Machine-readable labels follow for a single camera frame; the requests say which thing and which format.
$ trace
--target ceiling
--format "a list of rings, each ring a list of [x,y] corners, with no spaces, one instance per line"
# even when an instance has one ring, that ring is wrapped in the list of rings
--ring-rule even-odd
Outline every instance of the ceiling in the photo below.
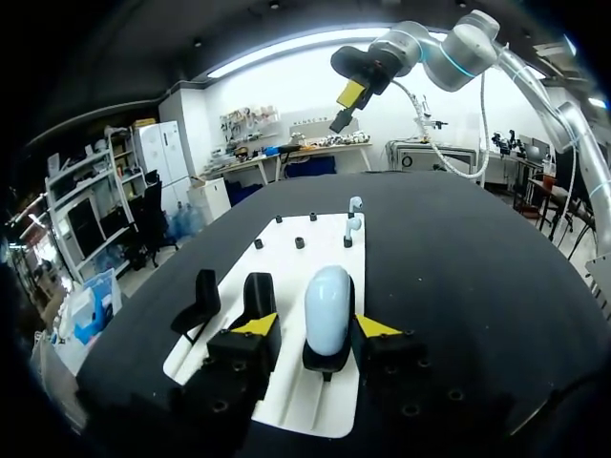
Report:
[[[472,9],[501,26],[498,41],[534,67],[550,72],[534,46],[558,43],[562,33],[542,27],[511,0],[124,0],[87,17],[86,37],[65,61],[56,86],[32,123],[32,137],[74,116],[137,101],[156,103],[180,80],[191,80],[236,54],[291,34],[347,24],[414,20],[450,29]],[[201,46],[195,47],[194,40]],[[564,84],[562,74],[554,84]],[[581,85],[575,91],[589,91]]]

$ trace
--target white refrigerator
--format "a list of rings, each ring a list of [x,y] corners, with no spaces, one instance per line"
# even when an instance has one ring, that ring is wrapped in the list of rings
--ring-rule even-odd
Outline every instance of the white refrigerator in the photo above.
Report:
[[[189,201],[187,191],[191,187],[187,166],[180,144],[179,124],[162,122],[136,129],[136,150],[144,172],[157,170],[161,180],[161,209],[174,215],[179,201]]]

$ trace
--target white board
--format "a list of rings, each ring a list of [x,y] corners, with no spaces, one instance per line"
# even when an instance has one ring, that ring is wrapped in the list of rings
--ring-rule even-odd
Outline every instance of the white board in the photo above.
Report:
[[[280,318],[282,347],[269,379],[265,398],[255,407],[252,419],[273,427],[328,438],[344,437],[354,424],[359,372],[350,351],[344,368],[323,382],[323,375],[304,368],[302,352],[306,341],[304,296],[314,274],[328,265],[341,265],[354,282],[355,312],[365,311],[365,216],[357,213],[362,227],[352,231],[353,245],[344,247],[348,214],[273,219],[219,285],[221,312],[215,316],[192,346],[184,337],[172,349],[163,365],[165,374],[184,385],[207,357],[207,342],[229,327],[243,312],[243,286],[251,272],[267,272],[274,281]],[[305,248],[295,247],[295,238]],[[189,331],[194,338],[200,330]]]

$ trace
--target chair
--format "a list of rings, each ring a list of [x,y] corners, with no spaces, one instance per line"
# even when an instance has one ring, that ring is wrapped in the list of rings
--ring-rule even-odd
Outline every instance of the chair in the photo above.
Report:
[[[137,239],[146,249],[146,256],[151,257],[155,267],[158,267],[156,256],[159,248],[174,246],[179,250],[176,241],[165,235],[168,223],[161,210],[161,181],[158,180],[144,191],[142,204],[134,211],[134,222],[137,226]]]

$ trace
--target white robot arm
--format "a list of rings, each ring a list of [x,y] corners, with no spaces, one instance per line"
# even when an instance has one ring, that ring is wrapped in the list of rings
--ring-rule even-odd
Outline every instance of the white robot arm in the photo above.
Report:
[[[571,147],[579,154],[579,166],[590,195],[598,234],[597,257],[586,266],[604,296],[611,298],[611,173],[580,109],[572,102],[556,108],[541,83],[524,62],[495,42],[498,23],[488,14],[473,10],[463,16],[443,42],[415,22],[397,24],[376,39],[366,52],[343,47],[331,57],[333,69],[349,79],[338,98],[345,107],[330,129],[340,132],[356,109],[365,108],[373,94],[381,94],[394,77],[408,74],[422,63],[429,79],[455,92],[497,65],[526,96],[550,137],[564,154]]]

